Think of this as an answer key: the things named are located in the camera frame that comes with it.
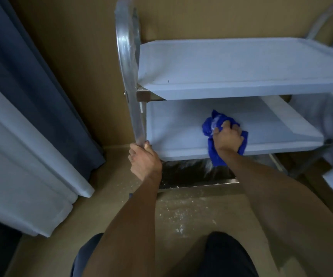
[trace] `forearm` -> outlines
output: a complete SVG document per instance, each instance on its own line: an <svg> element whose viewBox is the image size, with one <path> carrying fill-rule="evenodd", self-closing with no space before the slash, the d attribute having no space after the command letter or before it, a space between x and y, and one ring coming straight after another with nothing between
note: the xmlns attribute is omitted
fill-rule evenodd
<svg viewBox="0 0 333 277"><path fill-rule="evenodd" d="M159 174L146 177L106 229L83 277L152 276Z"/></svg>
<svg viewBox="0 0 333 277"><path fill-rule="evenodd" d="M333 214L307 187L266 165L225 153L259 220L321 274L333 274Z"/></svg>

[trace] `white curtain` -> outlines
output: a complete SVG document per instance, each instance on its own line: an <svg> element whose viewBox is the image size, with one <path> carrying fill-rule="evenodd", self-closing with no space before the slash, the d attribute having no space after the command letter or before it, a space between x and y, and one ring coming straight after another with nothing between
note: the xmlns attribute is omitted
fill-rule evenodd
<svg viewBox="0 0 333 277"><path fill-rule="evenodd" d="M49 237L94 189L0 93L0 222Z"/></svg>

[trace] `shelf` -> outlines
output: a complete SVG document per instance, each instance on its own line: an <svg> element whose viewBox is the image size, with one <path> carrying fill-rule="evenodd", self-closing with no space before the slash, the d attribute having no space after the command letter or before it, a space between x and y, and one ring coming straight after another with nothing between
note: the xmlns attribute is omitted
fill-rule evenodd
<svg viewBox="0 0 333 277"><path fill-rule="evenodd" d="M201 125L212 110L248 131L245 155L306 151L323 135L279 96L153 101L146 106L147 139L164 161L208 158Z"/></svg>
<svg viewBox="0 0 333 277"><path fill-rule="evenodd" d="M333 92L333 48L300 38L154 41L138 83L165 100Z"/></svg>

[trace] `dark blue curtain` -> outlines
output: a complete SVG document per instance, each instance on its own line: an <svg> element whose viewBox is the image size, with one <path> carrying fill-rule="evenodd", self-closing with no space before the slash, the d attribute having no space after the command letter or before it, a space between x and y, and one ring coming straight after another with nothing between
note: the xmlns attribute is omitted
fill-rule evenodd
<svg viewBox="0 0 333 277"><path fill-rule="evenodd" d="M83 177L105 162L8 0L0 0L0 92Z"/></svg>

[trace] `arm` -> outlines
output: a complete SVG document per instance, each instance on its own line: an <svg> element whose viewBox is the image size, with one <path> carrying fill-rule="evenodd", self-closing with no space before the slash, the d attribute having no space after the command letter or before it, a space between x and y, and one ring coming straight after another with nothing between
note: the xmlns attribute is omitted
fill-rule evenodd
<svg viewBox="0 0 333 277"><path fill-rule="evenodd" d="M83 277L154 275L155 204L162 164L148 142L145 149L131 144L128 158L142 184L106 229Z"/></svg>
<svg viewBox="0 0 333 277"><path fill-rule="evenodd" d="M214 130L219 156L234 172L252 208L277 237L319 274L333 276L333 214L307 187L271 167L236 152L241 129L225 122Z"/></svg>

